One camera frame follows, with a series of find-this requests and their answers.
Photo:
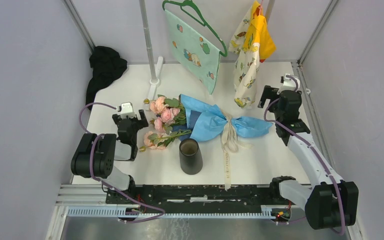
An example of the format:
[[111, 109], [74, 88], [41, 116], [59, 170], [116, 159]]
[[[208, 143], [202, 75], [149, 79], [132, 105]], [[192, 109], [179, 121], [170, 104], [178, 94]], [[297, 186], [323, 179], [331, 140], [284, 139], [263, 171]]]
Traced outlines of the pink flower bouquet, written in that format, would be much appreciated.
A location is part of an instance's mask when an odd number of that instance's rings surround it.
[[149, 121], [153, 130], [145, 133], [140, 152], [146, 150], [163, 150], [176, 140], [188, 139], [192, 130], [187, 127], [187, 116], [180, 97], [168, 98], [159, 95], [155, 100], [145, 99], [144, 104], [154, 113]]

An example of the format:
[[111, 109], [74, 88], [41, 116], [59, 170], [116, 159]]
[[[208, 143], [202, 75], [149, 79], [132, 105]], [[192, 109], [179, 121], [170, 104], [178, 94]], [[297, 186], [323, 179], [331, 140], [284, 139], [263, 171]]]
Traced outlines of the cream ribbon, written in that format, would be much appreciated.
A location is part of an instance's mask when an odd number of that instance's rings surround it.
[[250, 149], [253, 145], [240, 141], [238, 139], [237, 131], [232, 124], [232, 116], [223, 110], [221, 110], [221, 113], [227, 121], [220, 136], [221, 148], [223, 151], [224, 190], [227, 191], [232, 187], [229, 153], [237, 153], [239, 147]]

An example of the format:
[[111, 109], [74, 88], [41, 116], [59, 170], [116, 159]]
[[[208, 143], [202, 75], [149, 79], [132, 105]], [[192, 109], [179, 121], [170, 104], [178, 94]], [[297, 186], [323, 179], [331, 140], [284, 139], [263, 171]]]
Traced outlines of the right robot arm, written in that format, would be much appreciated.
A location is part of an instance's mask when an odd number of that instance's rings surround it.
[[275, 204], [288, 200], [298, 206], [314, 230], [331, 229], [343, 235], [348, 226], [356, 223], [357, 185], [337, 174], [316, 146], [309, 127], [299, 117], [301, 91], [266, 85], [259, 108], [266, 101], [269, 104], [264, 112], [274, 114], [271, 123], [277, 136], [298, 159], [310, 181], [307, 187], [292, 176], [274, 177], [269, 185], [269, 199]]

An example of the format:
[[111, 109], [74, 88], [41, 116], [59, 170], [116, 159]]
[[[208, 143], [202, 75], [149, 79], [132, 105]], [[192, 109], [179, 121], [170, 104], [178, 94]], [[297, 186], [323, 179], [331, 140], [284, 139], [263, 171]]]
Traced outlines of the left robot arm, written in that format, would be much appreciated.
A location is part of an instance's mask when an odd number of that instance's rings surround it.
[[98, 137], [95, 133], [85, 133], [72, 157], [71, 172], [75, 176], [100, 181], [109, 188], [118, 189], [118, 197], [125, 204], [137, 198], [136, 184], [131, 175], [115, 167], [116, 154], [128, 155], [127, 162], [133, 162], [138, 153], [138, 132], [149, 126], [145, 111], [139, 116], [113, 114], [117, 133], [105, 133]]

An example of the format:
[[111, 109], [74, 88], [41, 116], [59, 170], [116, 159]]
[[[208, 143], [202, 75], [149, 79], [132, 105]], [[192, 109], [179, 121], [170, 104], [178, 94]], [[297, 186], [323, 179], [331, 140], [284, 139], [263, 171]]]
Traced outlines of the light blue wrapping paper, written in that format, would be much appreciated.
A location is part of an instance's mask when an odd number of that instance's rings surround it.
[[185, 109], [186, 123], [173, 126], [172, 130], [191, 130], [191, 133], [181, 136], [181, 140], [192, 138], [197, 142], [206, 142], [221, 135], [228, 126], [232, 126], [238, 137], [257, 138], [268, 134], [273, 125], [250, 116], [233, 117], [228, 120], [216, 104], [210, 105], [184, 94], [179, 97]]

